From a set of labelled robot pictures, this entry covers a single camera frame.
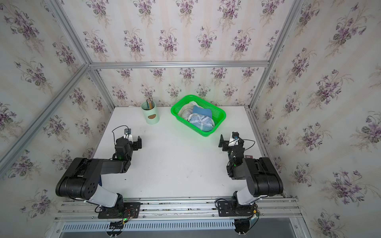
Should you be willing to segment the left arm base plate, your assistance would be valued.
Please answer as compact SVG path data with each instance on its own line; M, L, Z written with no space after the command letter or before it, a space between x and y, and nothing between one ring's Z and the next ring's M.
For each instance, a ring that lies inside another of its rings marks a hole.
M139 216L141 203L125 202L123 206L117 205L113 208L101 207L98 219L122 219L137 218Z

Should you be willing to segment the light blue baseball cap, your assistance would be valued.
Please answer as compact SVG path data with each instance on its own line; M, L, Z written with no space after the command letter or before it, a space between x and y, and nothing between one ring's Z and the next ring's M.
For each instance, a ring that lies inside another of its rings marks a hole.
M211 109L204 109L199 106L194 106L193 114L189 116L188 122L203 132L210 132L215 127Z

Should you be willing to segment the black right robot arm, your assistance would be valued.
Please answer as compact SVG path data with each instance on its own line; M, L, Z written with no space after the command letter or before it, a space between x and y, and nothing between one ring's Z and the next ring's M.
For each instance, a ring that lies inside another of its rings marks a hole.
M218 147L227 152L227 175L232 180L245 180L246 187L232 195L233 208L253 205L264 197L281 195L283 182L268 157L258 159L245 155L245 141L233 132L229 140L220 137Z

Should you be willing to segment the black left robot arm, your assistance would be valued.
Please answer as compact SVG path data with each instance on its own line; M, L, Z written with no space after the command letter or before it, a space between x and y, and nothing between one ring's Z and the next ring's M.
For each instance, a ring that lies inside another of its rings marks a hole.
M102 187L102 175L124 174L131 166L134 151L142 148L142 139L131 141L129 136L115 142L115 153L111 159L75 158L56 186L56 195L80 199L105 208L120 208L123 196Z

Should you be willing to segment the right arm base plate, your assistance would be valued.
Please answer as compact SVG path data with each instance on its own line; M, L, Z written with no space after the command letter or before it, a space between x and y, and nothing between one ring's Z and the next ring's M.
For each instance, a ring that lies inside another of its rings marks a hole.
M240 205L236 201L217 199L214 202L219 217L250 217L258 206L254 204Z

